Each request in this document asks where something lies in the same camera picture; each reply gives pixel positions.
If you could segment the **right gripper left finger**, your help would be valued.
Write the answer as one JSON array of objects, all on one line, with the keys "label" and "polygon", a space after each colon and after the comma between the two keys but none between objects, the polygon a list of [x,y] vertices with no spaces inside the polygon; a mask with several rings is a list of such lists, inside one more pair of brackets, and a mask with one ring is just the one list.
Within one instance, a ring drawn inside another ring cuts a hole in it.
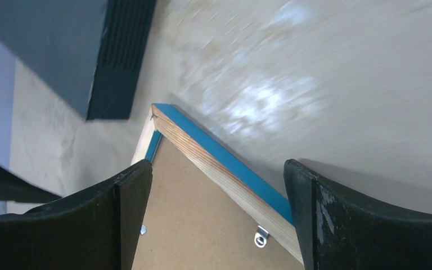
[{"label": "right gripper left finger", "polygon": [[0,215],[0,269],[131,269],[151,185],[143,159],[24,214]]}]

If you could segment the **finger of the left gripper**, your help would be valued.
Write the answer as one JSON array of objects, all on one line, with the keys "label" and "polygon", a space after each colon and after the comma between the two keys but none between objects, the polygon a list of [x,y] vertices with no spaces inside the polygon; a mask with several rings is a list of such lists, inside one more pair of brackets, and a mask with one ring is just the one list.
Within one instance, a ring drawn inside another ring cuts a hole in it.
[{"label": "finger of the left gripper", "polygon": [[45,204],[60,198],[60,195],[30,184],[0,166],[0,201]]}]

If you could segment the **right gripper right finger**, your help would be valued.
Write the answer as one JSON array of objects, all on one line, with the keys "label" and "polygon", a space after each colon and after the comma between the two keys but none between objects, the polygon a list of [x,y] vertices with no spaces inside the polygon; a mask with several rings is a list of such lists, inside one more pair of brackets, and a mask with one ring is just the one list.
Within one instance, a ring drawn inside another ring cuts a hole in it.
[{"label": "right gripper right finger", "polygon": [[374,199],[294,159],[283,178],[306,269],[432,269],[432,214]]}]

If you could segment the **blue wooden picture frame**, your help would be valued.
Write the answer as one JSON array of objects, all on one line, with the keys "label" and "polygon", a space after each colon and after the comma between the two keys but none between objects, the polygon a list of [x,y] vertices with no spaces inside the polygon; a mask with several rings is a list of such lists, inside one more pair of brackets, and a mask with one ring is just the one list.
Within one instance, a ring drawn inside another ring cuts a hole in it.
[{"label": "blue wooden picture frame", "polygon": [[151,104],[131,163],[153,161],[163,137],[303,262],[288,199],[173,105]]}]

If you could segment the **brown cardboard backing board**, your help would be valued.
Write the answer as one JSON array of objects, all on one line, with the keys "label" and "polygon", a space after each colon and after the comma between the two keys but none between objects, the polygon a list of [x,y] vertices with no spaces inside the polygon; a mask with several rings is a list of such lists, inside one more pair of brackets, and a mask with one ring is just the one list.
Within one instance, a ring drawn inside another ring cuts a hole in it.
[{"label": "brown cardboard backing board", "polygon": [[277,241],[254,244],[257,223],[162,139],[134,269],[302,269]]}]

